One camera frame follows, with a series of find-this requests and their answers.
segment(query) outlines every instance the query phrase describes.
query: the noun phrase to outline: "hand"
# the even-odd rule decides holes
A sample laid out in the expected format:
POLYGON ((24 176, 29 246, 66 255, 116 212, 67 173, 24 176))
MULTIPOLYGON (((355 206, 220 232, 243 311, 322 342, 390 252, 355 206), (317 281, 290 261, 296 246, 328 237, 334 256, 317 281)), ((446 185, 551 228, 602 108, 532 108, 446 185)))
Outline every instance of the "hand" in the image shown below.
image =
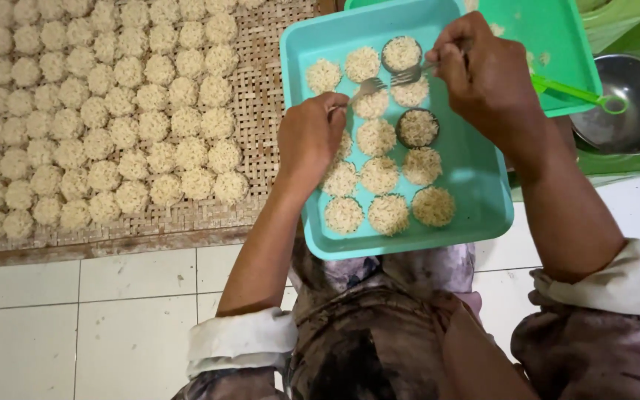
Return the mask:
POLYGON ((349 97, 340 93, 323 93, 290 107, 281 121, 278 178, 306 199, 340 147, 348 101, 349 97))
POLYGON ((497 38, 483 14, 451 22, 426 53, 440 67, 451 109, 511 159, 516 170, 540 168, 546 132, 556 132, 530 81, 525 46, 497 38))

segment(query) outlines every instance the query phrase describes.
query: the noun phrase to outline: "green plastic spatula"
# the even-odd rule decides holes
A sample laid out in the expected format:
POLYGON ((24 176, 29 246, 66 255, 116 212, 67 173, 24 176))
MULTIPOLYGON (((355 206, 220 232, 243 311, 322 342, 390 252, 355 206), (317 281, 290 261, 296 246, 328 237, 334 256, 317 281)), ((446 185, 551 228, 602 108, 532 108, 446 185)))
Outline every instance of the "green plastic spatula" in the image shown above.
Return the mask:
POLYGON ((621 114, 626 111, 629 106, 629 103, 619 96, 600 96, 596 93, 577 89, 576 87, 565 85, 564 83, 559 83, 537 74, 531 74, 530 77, 532 77, 533 87, 535 87, 537 93, 544 93, 547 89, 556 90, 557 92, 565 93, 591 104, 596 104, 609 114, 621 114))

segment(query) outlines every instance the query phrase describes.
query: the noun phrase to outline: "woven bamboo tray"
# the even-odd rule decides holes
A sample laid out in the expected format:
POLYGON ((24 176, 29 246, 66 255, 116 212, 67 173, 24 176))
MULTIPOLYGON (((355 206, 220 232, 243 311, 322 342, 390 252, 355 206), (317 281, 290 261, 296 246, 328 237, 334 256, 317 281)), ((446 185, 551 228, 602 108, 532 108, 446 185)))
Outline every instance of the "woven bamboo tray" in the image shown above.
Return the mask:
MULTIPOLYGON (((330 12, 334 11, 333 5, 329 7, 330 12)), ((0 265, 243 242, 270 193, 280 162, 276 142, 284 112, 280 35, 292 23, 318 14, 315 0, 293 0, 288 4, 270 0, 251 11, 239 6, 234 14, 238 27, 234 46, 240 62, 228 77, 234 96, 227 107, 236 115, 233 138, 243 151, 238 170, 248 178, 250 186, 242 202, 227 206, 214 198, 184 198, 168 208, 150 205, 143 214, 124 214, 116 222, 91 223, 86 229, 73 232, 37 225, 27 241, 0 241, 0 265)))

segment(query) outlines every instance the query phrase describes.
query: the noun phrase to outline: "fork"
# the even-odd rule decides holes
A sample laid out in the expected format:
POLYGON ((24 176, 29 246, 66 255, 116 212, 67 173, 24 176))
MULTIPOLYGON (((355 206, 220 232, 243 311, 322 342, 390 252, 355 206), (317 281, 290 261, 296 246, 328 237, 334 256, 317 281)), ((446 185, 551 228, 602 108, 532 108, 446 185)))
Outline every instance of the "fork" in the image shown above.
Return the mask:
POLYGON ((387 88, 387 85, 382 82, 378 77, 370 77, 369 79, 365 79, 360 83, 360 91, 357 92, 356 95, 352 96, 347 105, 352 105, 352 103, 359 100, 362 96, 373 95, 380 90, 384 90, 387 88))
POLYGON ((403 71, 392 74, 392 86, 410 85, 419 82, 425 70, 430 70, 439 66, 439 63, 427 63, 415 65, 403 71))

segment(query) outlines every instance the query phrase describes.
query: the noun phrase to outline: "rolled sleeve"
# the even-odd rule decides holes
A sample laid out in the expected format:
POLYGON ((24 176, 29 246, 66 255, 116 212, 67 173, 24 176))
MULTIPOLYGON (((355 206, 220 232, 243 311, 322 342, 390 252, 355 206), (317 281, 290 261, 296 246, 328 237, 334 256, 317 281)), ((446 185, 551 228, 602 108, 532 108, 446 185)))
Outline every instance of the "rolled sleeve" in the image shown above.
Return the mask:
POLYGON ((283 368, 297 339, 292 314, 279 307, 212 318, 190 331, 187 377, 227 368, 283 368))
POLYGON ((640 240, 629 239, 607 268, 568 284, 553 280, 542 268, 530 275, 540 295, 557 303, 640 315, 640 240))

